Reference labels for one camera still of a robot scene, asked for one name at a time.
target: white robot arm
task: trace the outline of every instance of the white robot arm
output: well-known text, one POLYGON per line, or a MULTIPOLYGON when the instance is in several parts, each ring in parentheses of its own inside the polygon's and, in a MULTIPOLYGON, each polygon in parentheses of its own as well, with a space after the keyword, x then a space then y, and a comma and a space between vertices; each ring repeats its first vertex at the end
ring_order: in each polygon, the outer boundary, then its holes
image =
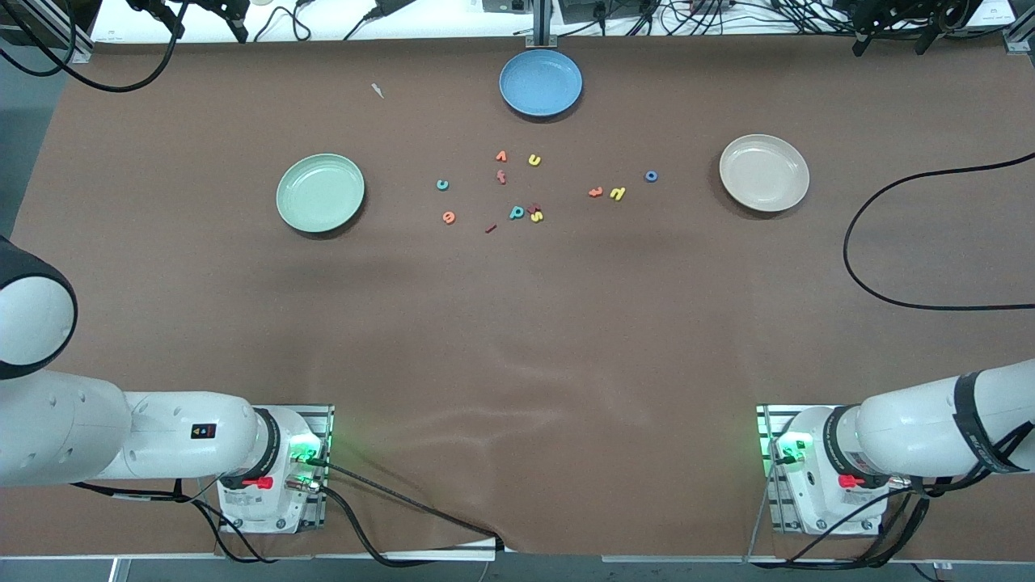
MULTIPOLYGON (((1035 359, 945 378, 866 399, 807 408, 776 439, 806 533, 821 534, 887 493, 889 481, 1035 468, 1035 359), (997 444, 1014 440, 1006 455, 997 444)), ((834 533, 875 534, 886 502, 834 533)))
POLYGON ((0 237, 0 487, 217 475, 241 530, 297 529, 323 444, 298 413, 41 370, 77 313, 56 269, 0 237))

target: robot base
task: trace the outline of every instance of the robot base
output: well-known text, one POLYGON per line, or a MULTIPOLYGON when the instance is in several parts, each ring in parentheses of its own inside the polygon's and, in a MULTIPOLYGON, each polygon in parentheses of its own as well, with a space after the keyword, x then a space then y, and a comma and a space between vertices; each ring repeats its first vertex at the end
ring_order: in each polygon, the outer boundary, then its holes
MULTIPOLYGON (((332 406, 261 406, 269 411, 280 430, 276 461, 266 476, 272 487, 249 485, 230 490, 218 485, 219 507, 244 533, 295 533, 323 526, 325 501, 309 488, 289 488, 288 483, 326 485, 326 471, 300 458, 329 459, 332 406)), ((231 532, 229 526, 225 531, 231 532)))
MULTIPOLYGON (((787 478, 801 529, 811 535, 825 532, 845 516, 888 492, 887 486, 862 489, 838 484, 837 471, 823 447, 823 426, 831 412, 825 406, 806 407, 773 441, 775 455, 797 459, 795 463, 779 465, 777 474, 787 478)), ((886 508, 887 500, 875 503, 831 534, 876 535, 886 508)))

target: blue plate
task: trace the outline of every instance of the blue plate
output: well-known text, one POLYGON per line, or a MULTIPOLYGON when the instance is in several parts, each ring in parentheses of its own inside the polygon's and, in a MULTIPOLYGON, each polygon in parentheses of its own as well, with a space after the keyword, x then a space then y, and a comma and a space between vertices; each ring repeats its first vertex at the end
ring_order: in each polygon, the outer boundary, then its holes
POLYGON ((500 93, 525 115, 549 117, 574 105, 582 93, 582 72, 557 51, 525 51, 500 71, 500 93))

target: table surface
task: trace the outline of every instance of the table surface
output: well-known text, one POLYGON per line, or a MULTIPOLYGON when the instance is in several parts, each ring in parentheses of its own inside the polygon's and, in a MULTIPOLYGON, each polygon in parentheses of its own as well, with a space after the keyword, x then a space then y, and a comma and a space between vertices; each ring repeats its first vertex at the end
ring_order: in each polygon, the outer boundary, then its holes
MULTIPOLYGON (((249 39, 255 39, 256 34, 277 6, 293 8, 294 5, 295 0, 273 0, 264 6, 249 6, 244 19, 249 39)), ((317 0, 299 10, 298 19, 313 31, 313 40, 341 40, 374 5, 374 0, 347 3, 317 0)), ((651 34, 664 35, 667 28, 677 35, 789 34, 797 30, 792 24, 780 22, 779 17, 773 13, 766 2, 758 0, 739 1, 723 10, 722 19, 714 22, 712 17, 699 18, 703 21, 703 25, 712 25, 703 28, 694 26, 694 22, 680 26, 686 17, 688 5, 677 6, 678 13, 676 9, 668 7, 655 12, 651 34)), ((823 8, 816 9, 821 13, 823 11, 823 8)), ((827 8, 826 12, 831 20, 845 20, 844 13, 832 8, 827 8)), ((632 29, 637 20, 637 18, 609 19, 608 35, 624 35, 632 29)), ((1008 0, 982 0, 974 17, 968 22, 968 27, 978 30, 1001 27, 1013 20, 1013 11, 1008 0)), ((186 32, 181 42, 237 41, 221 19, 198 7, 187 10, 183 26, 186 32)), ((387 18, 364 24, 352 39, 513 36, 515 33, 527 33, 531 27, 532 14, 485 12, 481 9, 481 0, 415 0, 413 4, 387 18)), ((587 28, 585 24, 565 25, 556 1, 551 27, 551 32, 554 34, 575 31, 573 33, 576 35, 600 35, 598 26, 587 28)), ((125 0, 105 0, 97 12, 90 36, 97 42, 165 45, 169 41, 169 30, 160 22, 132 10, 125 0)), ((263 33, 261 41, 295 41, 291 19, 280 12, 270 28, 263 33)))
MULTIPOLYGON (((333 403, 336 462, 518 551, 731 556, 764 482, 757 404, 858 402, 1031 357, 1033 314, 901 310, 840 264, 849 219, 884 184, 1030 151, 1028 59, 995 41, 922 58, 877 42, 857 59, 850 39, 572 39, 582 99, 535 123, 497 89, 520 43, 187 47, 138 92, 69 84, 13 233, 77 289, 77 336, 53 368, 126 390, 333 403), (722 191, 718 154, 751 133, 808 162, 797 208, 763 217, 722 191), (274 191, 322 151, 359 165, 366 202, 313 240, 280 222, 274 191), (542 223, 507 220, 532 203, 542 223)), ((129 81, 155 58, 98 54, 83 70, 129 81)), ((905 299, 1031 300, 1033 170, 889 194, 856 231, 859 272, 905 299)), ((475 537, 341 487, 382 549, 475 537)), ((1004 476, 940 499, 903 556, 1035 559, 1029 487, 1004 476)), ((211 551, 187 510, 5 490, 0 553, 211 551)), ((756 551, 803 542, 764 530, 756 551)), ((324 531, 259 543, 359 551, 334 513, 324 531)))

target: gray floor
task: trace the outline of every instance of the gray floor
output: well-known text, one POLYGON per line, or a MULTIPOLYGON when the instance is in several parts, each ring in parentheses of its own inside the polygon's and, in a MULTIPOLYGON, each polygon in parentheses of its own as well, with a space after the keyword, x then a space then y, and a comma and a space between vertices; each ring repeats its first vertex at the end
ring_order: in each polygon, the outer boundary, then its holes
MULTIPOLYGON (((45 68, 48 61, 34 50, 0 47, 26 65, 45 68)), ((64 76, 32 79, 0 61, 0 235, 9 235, 64 76)), ((108 580, 109 560, 0 560, 0 582, 108 580)), ((390 570, 369 561, 290 560, 272 565, 241 565, 221 560, 135 560, 128 582, 279 582, 284 580, 362 580, 478 582, 482 563, 440 563, 411 570, 390 570)), ((925 572, 933 573, 929 566, 925 572)), ((486 582, 697 582, 711 580, 842 582, 922 582, 910 566, 834 574, 762 571, 737 564, 603 563, 594 556, 533 556, 501 554, 485 572, 486 582)), ((956 564, 952 580, 1035 581, 1035 565, 956 564)))

